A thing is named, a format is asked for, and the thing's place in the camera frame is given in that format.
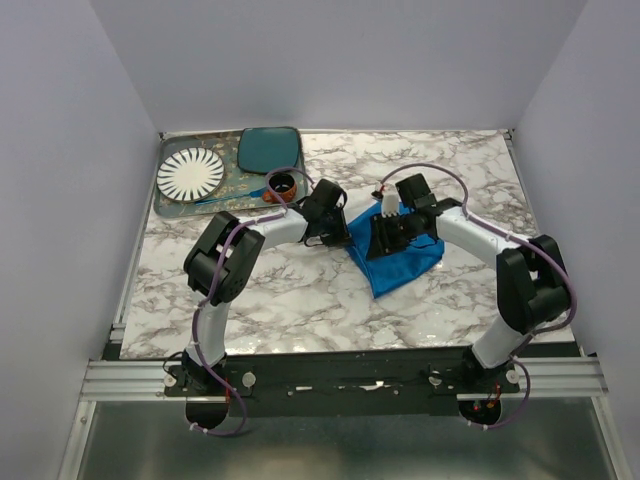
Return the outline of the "blue cloth napkin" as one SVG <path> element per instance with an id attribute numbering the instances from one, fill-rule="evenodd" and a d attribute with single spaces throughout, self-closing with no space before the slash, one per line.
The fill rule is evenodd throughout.
<path id="1" fill-rule="evenodd" d="M 404 251 L 367 260 L 372 233 L 370 219 L 379 212 L 380 207 L 374 205 L 347 225 L 353 244 L 346 251 L 368 281 L 374 299 L 393 292 L 430 271 L 445 253 L 442 240 L 434 240 L 424 234 L 412 240 Z"/>

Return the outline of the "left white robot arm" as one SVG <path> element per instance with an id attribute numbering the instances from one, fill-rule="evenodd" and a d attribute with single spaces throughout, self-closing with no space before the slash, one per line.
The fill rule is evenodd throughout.
<path id="1" fill-rule="evenodd" d="M 241 221 L 229 212 L 214 215 L 187 255 L 183 270 L 197 299 L 188 346 L 180 365 L 166 370 L 167 388 L 201 395 L 231 387 L 221 363 L 231 303 L 241 294 L 264 251 L 318 239 L 325 246 L 349 246 L 344 207 L 346 192 L 322 179 L 311 194 L 278 213 Z"/>

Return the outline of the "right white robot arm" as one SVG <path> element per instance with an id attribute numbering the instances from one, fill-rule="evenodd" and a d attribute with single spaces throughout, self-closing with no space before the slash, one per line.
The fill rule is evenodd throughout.
<path id="1" fill-rule="evenodd" d="M 370 221 L 368 259 L 399 254 L 427 235 L 463 249 L 496 273 L 497 317 L 465 350 L 458 368 L 467 389 L 485 390 L 534 336 L 574 312 L 576 298 L 552 237 L 510 234 L 473 215 L 466 199 L 439 200 L 421 174 L 380 184 L 372 195 L 381 211 Z"/>

